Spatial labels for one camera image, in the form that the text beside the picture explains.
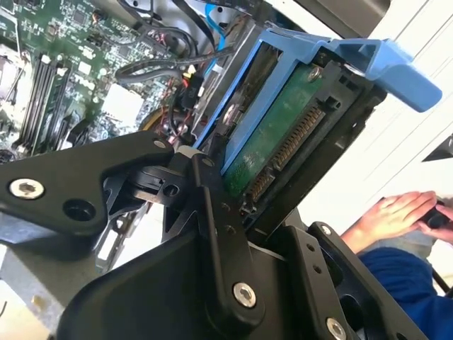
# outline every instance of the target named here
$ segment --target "motherboard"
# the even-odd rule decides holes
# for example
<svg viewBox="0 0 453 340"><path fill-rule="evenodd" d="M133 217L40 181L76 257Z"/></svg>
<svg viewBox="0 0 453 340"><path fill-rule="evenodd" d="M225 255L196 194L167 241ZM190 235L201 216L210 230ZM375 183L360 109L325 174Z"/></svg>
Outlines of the motherboard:
<svg viewBox="0 0 453 340"><path fill-rule="evenodd" d="M89 0L0 0L0 149L21 158L136 131L169 79L123 86L115 71L169 56L159 34Z"/></svg>

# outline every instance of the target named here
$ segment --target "blue sleeve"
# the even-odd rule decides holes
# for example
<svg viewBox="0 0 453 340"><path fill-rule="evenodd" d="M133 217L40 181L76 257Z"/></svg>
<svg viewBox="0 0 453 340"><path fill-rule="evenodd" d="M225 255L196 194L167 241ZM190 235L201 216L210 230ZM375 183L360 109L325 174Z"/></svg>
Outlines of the blue sleeve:
<svg viewBox="0 0 453 340"><path fill-rule="evenodd" d="M453 300L437 296L430 264L395 248L378 248L360 259L429 340L453 339Z"/></svg>

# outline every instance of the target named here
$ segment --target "person's hand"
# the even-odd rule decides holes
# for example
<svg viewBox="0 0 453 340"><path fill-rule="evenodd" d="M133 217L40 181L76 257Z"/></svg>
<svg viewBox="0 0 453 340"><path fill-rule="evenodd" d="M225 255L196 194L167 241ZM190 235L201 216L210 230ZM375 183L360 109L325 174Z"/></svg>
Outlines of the person's hand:
<svg viewBox="0 0 453 340"><path fill-rule="evenodd" d="M404 235L420 227L419 219L435 207L434 191L404 193L381 199L343 236L343 241L359 252L380 239Z"/></svg>
<svg viewBox="0 0 453 340"><path fill-rule="evenodd" d="M431 229L426 225L426 223L420 222L420 230L423 234L453 244L453 222L451 222L453 221L453 209L443 205L436 205L436 209L439 213L447 216L450 219L450 223L438 229Z"/></svg>

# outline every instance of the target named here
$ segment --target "blue cable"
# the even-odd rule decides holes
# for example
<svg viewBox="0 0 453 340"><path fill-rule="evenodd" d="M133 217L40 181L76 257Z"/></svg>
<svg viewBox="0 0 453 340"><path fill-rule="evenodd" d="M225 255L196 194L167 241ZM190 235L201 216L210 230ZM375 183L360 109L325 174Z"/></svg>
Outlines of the blue cable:
<svg viewBox="0 0 453 340"><path fill-rule="evenodd" d="M219 25L217 25L217 23L215 21L213 21L212 18L210 17L212 10L214 10L216 7L217 6L211 5L211 4L206 5L205 15L206 15L207 24L220 35L219 46L217 47L217 51L220 51L225 48L225 34L224 34L224 31L222 30L222 28ZM207 67L207 69L205 71L205 77L212 71L216 62L217 62L216 59L214 59L210 62L210 65Z"/></svg>

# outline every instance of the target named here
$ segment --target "person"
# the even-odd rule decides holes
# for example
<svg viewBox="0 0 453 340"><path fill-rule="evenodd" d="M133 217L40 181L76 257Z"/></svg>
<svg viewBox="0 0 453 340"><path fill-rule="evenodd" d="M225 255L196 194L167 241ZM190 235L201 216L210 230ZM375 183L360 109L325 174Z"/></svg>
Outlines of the person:
<svg viewBox="0 0 453 340"><path fill-rule="evenodd" d="M437 295L427 257L437 239L453 244L453 224L420 221L434 207L453 220L453 209L436 203L432 191L383 198L342 239L429 340L451 340L453 300Z"/></svg>

